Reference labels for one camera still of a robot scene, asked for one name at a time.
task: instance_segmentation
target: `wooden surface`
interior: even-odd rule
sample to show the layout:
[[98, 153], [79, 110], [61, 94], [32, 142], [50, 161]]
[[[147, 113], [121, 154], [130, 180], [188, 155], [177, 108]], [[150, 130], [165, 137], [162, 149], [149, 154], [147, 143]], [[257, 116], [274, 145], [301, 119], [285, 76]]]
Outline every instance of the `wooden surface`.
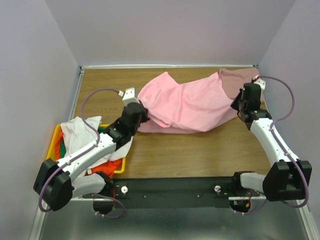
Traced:
[[[94, 90], [111, 87], [138, 91], [163, 72], [178, 83], [202, 79], [218, 72], [218, 68], [143, 68], [87, 69], [75, 109], [80, 115], [81, 104]], [[124, 105], [114, 92], [98, 92], [84, 108], [86, 118], [102, 116], [102, 123], [113, 123]], [[268, 158], [255, 136], [245, 124], [234, 118], [205, 133], [162, 134], [138, 133], [127, 155], [124, 178], [232, 176], [236, 171], [266, 174]]]

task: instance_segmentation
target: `yellow basket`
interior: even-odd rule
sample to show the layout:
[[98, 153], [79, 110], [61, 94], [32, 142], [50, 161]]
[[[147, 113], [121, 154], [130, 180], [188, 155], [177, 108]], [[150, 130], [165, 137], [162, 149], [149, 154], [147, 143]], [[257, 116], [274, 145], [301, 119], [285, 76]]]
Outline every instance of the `yellow basket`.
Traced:
[[[109, 124], [100, 124], [99, 126], [105, 128], [105, 127], [109, 126]], [[58, 140], [60, 130], [61, 130], [61, 126], [59, 124], [54, 129], [54, 133], [53, 133], [53, 136], [51, 139], [49, 151], [48, 151], [48, 154], [46, 155], [46, 159], [52, 159], [54, 162], [57, 160], [56, 152], [55, 152], [55, 144]], [[125, 166], [126, 166], [126, 158], [124, 157], [122, 159], [121, 169], [115, 170], [114, 173], [115, 174], [122, 174], [125, 171]]]

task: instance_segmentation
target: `white cloth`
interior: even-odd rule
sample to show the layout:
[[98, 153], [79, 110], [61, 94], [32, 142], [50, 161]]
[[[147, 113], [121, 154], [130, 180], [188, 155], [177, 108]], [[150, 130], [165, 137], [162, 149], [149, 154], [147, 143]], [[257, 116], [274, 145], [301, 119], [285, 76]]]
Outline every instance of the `white cloth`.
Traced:
[[[86, 121], [97, 130], [101, 118], [101, 116], [94, 116], [87, 118]], [[97, 138], [97, 134], [85, 125], [84, 121], [78, 116], [68, 122], [61, 123], [61, 130], [63, 132], [63, 141], [66, 150], [65, 156], [75, 153]], [[104, 164], [107, 161], [115, 161], [126, 157], [131, 147], [132, 139], [133, 138], [117, 151], [96, 161], [95, 164], [90, 166], [90, 169]]]

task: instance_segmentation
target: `pink fabric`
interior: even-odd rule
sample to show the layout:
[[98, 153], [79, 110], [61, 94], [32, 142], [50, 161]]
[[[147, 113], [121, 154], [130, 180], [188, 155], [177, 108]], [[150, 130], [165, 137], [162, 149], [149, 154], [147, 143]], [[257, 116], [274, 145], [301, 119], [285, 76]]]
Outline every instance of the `pink fabric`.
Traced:
[[164, 72], [148, 82], [138, 98], [150, 117], [138, 129], [143, 133], [207, 132], [237, 116], [217, 72], [184, 84]]
[[[235, 99], [239, 89], [244, 87], [245, 83], [250, 83], [251, 79], [260, 75], [259, 70], [255, 67], [242, 68], [238, 70], [228, 70], [220, 68], [219, 75], [222, 81], [222, 88], [230, 99]], [[264, 102], [264, 96], [261, 94], [261, 102]]]

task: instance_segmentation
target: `white wall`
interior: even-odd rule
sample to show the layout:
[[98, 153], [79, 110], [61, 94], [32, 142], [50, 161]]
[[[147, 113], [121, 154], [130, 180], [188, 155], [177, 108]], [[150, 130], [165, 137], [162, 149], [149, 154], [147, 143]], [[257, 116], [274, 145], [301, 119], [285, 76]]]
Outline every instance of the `white wall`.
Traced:
[[[297, 0], [259, 64], [262, 75], [286, 81], [295, 111], [277, 125], [291, 149], [312, 165], [309, 208], [320, 230], [320, 1]], [[291, 106], [288, 91], [269, 81], [265, 100], [273, 118]]]
[[45, 0], [82, 66], [258, 64], [295, 0]]
[[33, 184], [67, 120], [78, 64], [43, 0], [2, 1], [0, 23], [0, 239], [26, 240]]

